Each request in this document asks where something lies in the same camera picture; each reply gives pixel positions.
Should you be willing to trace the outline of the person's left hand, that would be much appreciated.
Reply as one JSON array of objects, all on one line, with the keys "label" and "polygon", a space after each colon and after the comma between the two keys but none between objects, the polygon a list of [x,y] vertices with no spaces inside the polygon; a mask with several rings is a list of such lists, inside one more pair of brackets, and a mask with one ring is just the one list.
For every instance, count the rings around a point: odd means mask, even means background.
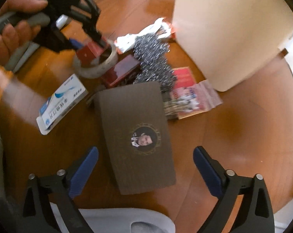
[{"label": "person's left hand", "polygon": [[[35,14],[47,5],[47,0],[6,0],[0,9],[0,16],[7,12]],[[27,21],[20,21],[16,26],[7,24],[0,34],[0,66],[5,66],[16,49],[33,40],[40,30],[40,25],[30,26]]]}]

